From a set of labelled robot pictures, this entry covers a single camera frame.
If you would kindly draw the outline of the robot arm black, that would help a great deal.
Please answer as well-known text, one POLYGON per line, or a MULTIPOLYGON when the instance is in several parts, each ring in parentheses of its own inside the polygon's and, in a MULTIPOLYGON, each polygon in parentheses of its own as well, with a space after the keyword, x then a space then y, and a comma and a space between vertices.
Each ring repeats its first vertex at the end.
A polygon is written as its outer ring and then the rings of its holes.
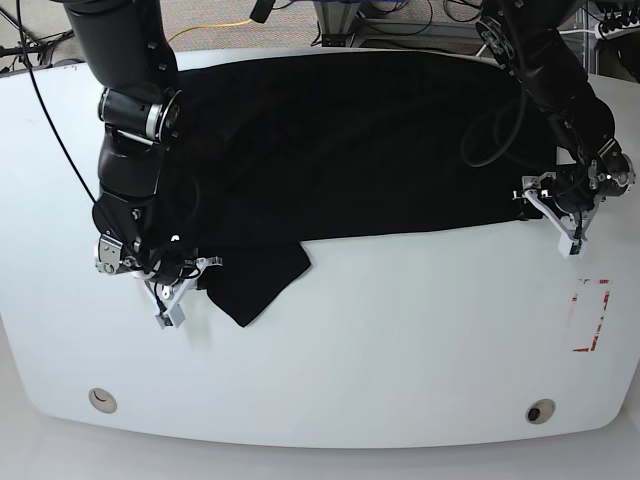
POLYGON ((164 285, 195 278, 195 250, 153 231, 161 169, 178 135, 176 58, 157 1, 66 1, 63 8, 91 72, 103 87, 104 138, 92 217, 107 274, 140 273, 164 285))
POLYGON ((628 190, 631 162, 615 139, 615 120, 600 100, 558 27, 582 1, 483 1, 478 33, 499 64, 514 74, 577 163, 551 187, 566 213, 592 210, 596 197, 628 190))

